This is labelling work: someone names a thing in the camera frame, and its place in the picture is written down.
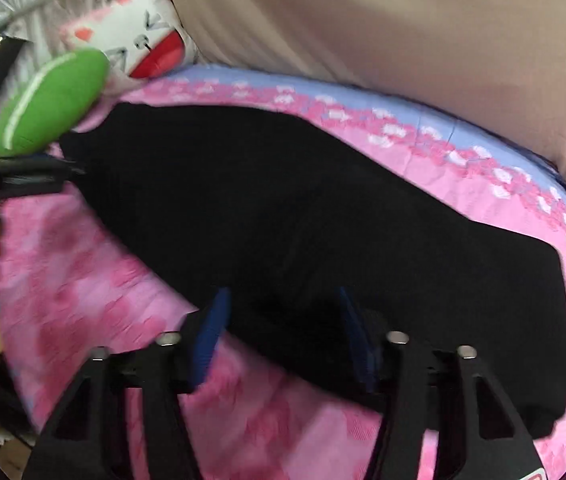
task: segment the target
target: silver screw head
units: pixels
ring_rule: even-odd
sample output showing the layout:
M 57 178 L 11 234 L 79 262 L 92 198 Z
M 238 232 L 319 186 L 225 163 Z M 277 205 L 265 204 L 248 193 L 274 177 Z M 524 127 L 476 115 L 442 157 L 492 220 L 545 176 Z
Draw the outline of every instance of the silver screw head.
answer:
M 395 345 L 405 345 L 410 341 L 410 336 L 405 332 L 389 332 L 387 334 L 387 341 Z
M 90 354 L 90 358 L 92 361 L 104 361 L 109 357 L 109 348 L 106 346 L 97 346 L 96 348 L 92 349 L 92 353 Z
M 163 332 L 156 338 L 156 344 L 159 346 L 172 346 L 180 343 L 181 339 L 179 332 Z
M 476 348 L 469 345 L 459 346 L 457 352 L 463 359 L 476 359 L 476 356 L 478 355 Z

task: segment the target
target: green oval cushion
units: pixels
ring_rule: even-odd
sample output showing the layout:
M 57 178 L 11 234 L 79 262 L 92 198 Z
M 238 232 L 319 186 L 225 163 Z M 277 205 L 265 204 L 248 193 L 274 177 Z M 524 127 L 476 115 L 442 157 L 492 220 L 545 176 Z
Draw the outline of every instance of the green oval cushion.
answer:
M 43 65 L 0 112 L 0 156 L 38 152 L 71 129 L 98 98 L 108 71 L 107 56 L 95 48 Z

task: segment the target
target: black metal clamp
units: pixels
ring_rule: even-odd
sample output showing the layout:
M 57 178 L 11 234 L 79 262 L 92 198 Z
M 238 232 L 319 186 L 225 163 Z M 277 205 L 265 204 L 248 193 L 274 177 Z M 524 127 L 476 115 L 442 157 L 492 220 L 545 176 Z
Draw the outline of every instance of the black metal clamp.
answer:
M 49 417 L 24 480 L 132 480 L 125 390 L 140 388 L 147 463 L 152 480 L 202 480 L 178 394 L 205 380 L 229 318 L 230 293 L 187 315 L 179 332 L 146 348 L 110 354 L 96 348 Z
M 399 371 L 380 380 L 387 410 L 365 480 L 418 476 L 433 385 L 439 422 L 434 480 L 546 480 L 532 437 L 476 349 L 440 352 L 389 332 L 384 354 Z

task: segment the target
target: pink blanket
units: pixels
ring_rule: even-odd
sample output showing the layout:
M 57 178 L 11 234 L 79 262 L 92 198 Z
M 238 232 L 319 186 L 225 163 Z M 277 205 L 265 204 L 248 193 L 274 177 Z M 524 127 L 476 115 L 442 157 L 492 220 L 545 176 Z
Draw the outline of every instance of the pink blanket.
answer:
M 302 115 L 470 218 L 551 243 L 566 277 L 566 199 L 520 168 L 502 165 L 483 146 L 460 148 L 431 126 L 401 123 L 390 99 L 384 108 L 352 108 L 324 94 L 325 85 L 312 90 L 306 84 L 301 92 L 300 80 L 295 88 L 271 76 L 270 86 L 252 88 L 245 73 L 222 83 L 214 70 L 195 68 L 187 78 L 166 78 L 125 99 L 253 105 Z M 102 120 L 107 107 L 83 129 Z M 10 200 L 2 216 L 4 345 L 27 408 L 42 426 L 91 348 L 139 348 L 176 328 L 192 306 L 119 247 L 72 186 L 59 196 Z M 362 480 L 380 421 L 285 374 L 229 336 L 207 382 L 181 402 L 207 480 Z M 135 474 L 145 480 L 135 394 L 128 412 Z M 537 447 L 548 477 L 558 480 L 566 470 L 566 417 Z M 418 480 L 432 477 L 435 455 L 436 436 L 428 434 Z

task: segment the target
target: black towel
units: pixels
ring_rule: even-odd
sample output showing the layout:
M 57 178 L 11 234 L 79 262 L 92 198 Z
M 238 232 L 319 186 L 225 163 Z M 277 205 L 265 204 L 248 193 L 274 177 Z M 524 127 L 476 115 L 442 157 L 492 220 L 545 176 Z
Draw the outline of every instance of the black towel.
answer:
M 61 147 L 131 252 L 193 304 L 230 286 L 230 331 L 306 380 L 380 407 L 331 300 L 348 286 L 392 330 L 476 347 L 532 436 L 564 413 L 566 292 L 544 242 L 473 222 L 286 114 L 119 104 Z

